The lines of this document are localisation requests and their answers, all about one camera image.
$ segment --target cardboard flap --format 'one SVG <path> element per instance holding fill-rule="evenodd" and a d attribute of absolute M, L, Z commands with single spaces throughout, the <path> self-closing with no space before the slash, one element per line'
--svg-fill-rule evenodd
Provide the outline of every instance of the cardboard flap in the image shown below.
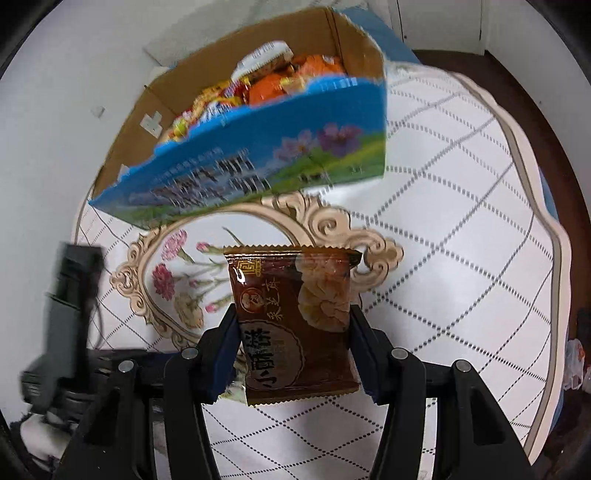
<path fill-rule="evenodd" d="M 235 31 L 181 61 L 149 89 L 180 115 L 204 88 L 228 80 L 236 64 L 266 42 L 283 40 L 296 55 L 338 55 L 327 13 L 312 8 Z"/>
<path fill-rule="evenodd" d="M 333 15 L 340 55 L 347 74 L 351 77 L 384 78 L 384 57 L 379 48 L 348 18 Z"/>
<path fill-rule="evenodd" d="M 160 125 L 164 129 L 176 118 L 162 101 L 145 89 L 111 145 L 105 165 L 96 179 L 93 198 L 117 180 L 121 165 L 134 167 L 152 156 L 158 138 L 141 124 L 146 115 L 153 118 L 156 112 L 161 115 Z"/>

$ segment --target snack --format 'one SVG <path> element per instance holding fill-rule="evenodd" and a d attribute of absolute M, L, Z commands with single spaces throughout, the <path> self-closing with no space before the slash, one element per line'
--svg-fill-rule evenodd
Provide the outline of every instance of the snack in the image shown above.
<path fill-rule="evenodd" d="M 232 81 L 243 77 L 253 83 L 276 70 L 287 67 L 294 54 L 284 41 L 265 43 L 244 57 L 232 73 Z"/>
<path fill-rule="evenodd" d="M 248 79 L 243 78 L 235 82 L 220 82 L 204 89 L 193 102 L 193 106 L 174 120 L 172 126 L 161 137 L 160 143 L 181 141 L 191 127 L 246 104 L 250 87 Z"/>
<path fill-rule="evenodd" d="M 278 73 L 271 73 L 256 82 L 250 91 L 249 105 L 255 106 L 282 95 L 285 91 L 281 87 L 282 80 L 287 79 Z"/>
<path fill-rule="evenodd" d="M 248 404 L 359 388 L 348 351 L 350 269 L 355 250 L 225 249 L 242 344 Z"/>
<path fill-rule="evenodd" d="M 309 55 L 297 70 L 300 77 L 320 77 L 323 75 L 345 74 L 343 64 L 338 57 L 327 55 Z"/>

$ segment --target cardboard box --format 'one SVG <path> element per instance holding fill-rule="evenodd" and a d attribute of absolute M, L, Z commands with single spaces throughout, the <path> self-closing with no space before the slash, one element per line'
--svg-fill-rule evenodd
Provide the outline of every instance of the cardboard box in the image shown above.
<path fill-rule="evenodd" d="M 240 107 L 154 152 L 161 131 L 204 88 L 229 79 L 243 57 L 273 40 L 295 55 L 339 56 L 354 78 L 319 79 L 305 93 Z M 230 202 L 381 175 L 385 102 L 382 53 L 343 15 L 312 8 L 244 28 L 145 88 L 111 146 L 91 205 L 154 228 Z M 287 139 L 302 143 L 299 155 Z M 130 170 L 118 181 L 122 166 Z"/>

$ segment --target flower illustration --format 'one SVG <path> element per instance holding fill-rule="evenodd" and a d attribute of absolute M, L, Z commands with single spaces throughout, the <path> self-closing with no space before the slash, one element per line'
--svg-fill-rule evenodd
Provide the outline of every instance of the flower illustration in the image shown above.
<path fill-rule="evenodd" d="M 168 237 L 162 250 L 162 260 L 172 260 L 187 241 L 187 232 L 179 230 Z"/>
<path fill-rule="evenodd" d="M 197 248 L 197 250 L 199 250 L 201 253 L 207 253 L 210 247 L 211 245 L 205 242 L 199 242 L 197 245 L 195 245 L 195 248 Z"/>
<path fill-rule="evenodd" d="M 345 125 L 339 130 L 337 124 L 326 124 L 323 129 L 318 130 L 318 141 L 322 150 L 343 158 L 361 146 L 358 138 L 361 132 L 355 125 Z"/>
<path fill-rule="evenodd" d="M 205 242 L 199 242 L 195 245 L 195 248 L 200 251 L 202 254 L 210 254 L 210 255 L 223 255 L 223 249 L 214 247 Z"/>
<path fill-rule="evenodd" d="M 181 321 L 189 328 L 203 327 L 203 310 L 199 306 L 198 299 L 194 299 L 188 293 L 179 293 L 174 298 L 174 309 Z"/>
<path fill-rule="evenodd" d="M 162 295 L 166 300 L 172 300 L 174 295 L 174 278 L 166 265 L 160 263 L 152 271 L 152 282 L 156 293 Z"/>
<path fill-rule="evenodd" d="M 183 250 L 184 244 L 187 241 L 187 232 L 179 230 L 170 235 L 164 243 L 162 248 L 162 260 L 172 260 L 175 257 L 180 257 L 190 264 L 194 264 L 193 259 Z"/>
<path fill-rule="evenodd" d="M 318 140 L 312 138 L 310 130 L 301 131 L 297 138 L 284 138 L 281 148 L 273 151 L 273 156 L 278 160 L 290 161 L 302 155 L 310 155 L 314 147 L 318 146 Z"/>
<path fill-rule="evenodd" d="M 230 304 L 233 299 L 234 299 L 234 295 L 232 295 L 232 294 L 226 295 L 225 297 L 222 297 L 219 300 L 208 303 L 205 307 L 205 311 L 208 313 L 216 313 L 222 307 L 225 307 L 226 305 Z"/>

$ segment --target purple flower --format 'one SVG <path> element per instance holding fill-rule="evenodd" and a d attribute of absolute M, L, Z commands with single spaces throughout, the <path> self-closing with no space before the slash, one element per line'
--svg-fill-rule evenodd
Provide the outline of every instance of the purple flower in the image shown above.
<path fill-rule="evenodd" d="M 281 148 L 276 148 L 273 156 L 278 160 L 290 161 L 302 155 L 310 155 L 310 151 L 317 146 L 318 141 L 312 138 L 312 132 L 304 130 L 297 138 L 284 138 Z"/>
<path fill-rule="evenodd" d="M 355 125 L 345 125 L 339 130 L 337 124 L 326 124 L 322 130 L 318 130 L 318 140 L 322 150 L 343 158 L 361 146 L 358 138 L 361 132 Z"/>

